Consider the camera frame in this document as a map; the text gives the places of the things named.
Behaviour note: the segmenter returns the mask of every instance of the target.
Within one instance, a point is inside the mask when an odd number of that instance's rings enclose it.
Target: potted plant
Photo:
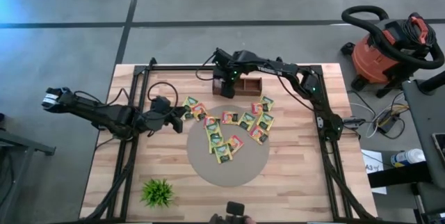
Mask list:
[[[151,179],[144,183],[140,201],[145,201],[145,206],[168,207],[172,202],[172,196],[172,185],[167,183],[167,179]]]

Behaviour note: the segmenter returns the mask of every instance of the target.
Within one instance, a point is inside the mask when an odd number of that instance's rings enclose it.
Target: white paper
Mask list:
[[[374,172],[384,170],[383,163],[381,162],[382,161],[382,153],[369,151],[369,150],[362,150],[362,153],[363,153],[363,161],[366,166],[366,173],[374,173]],[[386,186],[371,189],[371,190],[373,193],[387,194]]]

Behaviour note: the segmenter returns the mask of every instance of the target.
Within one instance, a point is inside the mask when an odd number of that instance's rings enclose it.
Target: camera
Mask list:
[[[228,215],[225,216],[225,219],[217,214],[214,214],[209,224],[244,224],[244,205],[237,202],[228,202],[225,211]]]

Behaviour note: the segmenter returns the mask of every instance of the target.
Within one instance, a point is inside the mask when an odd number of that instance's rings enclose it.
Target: gray floor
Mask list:
[[[130,0],[0,0],[0,23],[124,22]],[[445,18],[445,0],[138,0],[135,22],[250,19],[340,19],[349,6],[374,4],[391,17],[417,11],[428,19]],[[435,24],[445,47],[445,25]],[[36,155],[15,213],[15,223],[73,221],[86,186],[97,131],[72,115],[46,113],[40,103],[47,87],[68,86],[105,100],[122,29],[0,29],[0,112],[12,133],[56,145],[54,157]],[[249,26],[136,29],[130,31],[123,63],[202,63],[216,47],[248,49],[263,57],[293,63],[340,63],[345,83],[354,77],[339,54],[365,31],[353,26]],[[419,71],[427,78],[439,70]],[[376,110],[392,96],[362,93]],[[352,102],[360,102],[354,95]],[[356,116],[370,118],[353,107]],[[379,134],[361,139],[364,149],[399,151],[419,147],[409,113],[397,140]],[[366,128],[360,130],[364,136]],[[414,221],[413,198],[406,187],[375,195],[380,217]]]

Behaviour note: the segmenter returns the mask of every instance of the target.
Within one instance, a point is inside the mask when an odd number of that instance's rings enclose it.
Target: vacuum hose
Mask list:
[[[375,43],[386,53],[391,56],[391,58],[400,61],[402,63],[409,63],[411,65],[415,65],[421,69],[433,70],[441,67],[444,64],[444,54],[440,49],[437,42],[434,42],[430,48],[430,53],[432,56],[432,61],[427,61],[424,59],[418,59],[413,56],[402,53],[401,51],[394,48],[388,39],[385,37],[383,32],[374,24],[362,20],[357,19],[356,17],[352,17],[351,15],[354,13],[373,13],[379,17],[380,20],[389,19],[388,14],[381,8],[376,6],[354,6],[352,8],[348,8],[342,12],[341,18],[344,22],[347,22],[351,25],[358,26],[361,29],[364,29],[372,35]]]

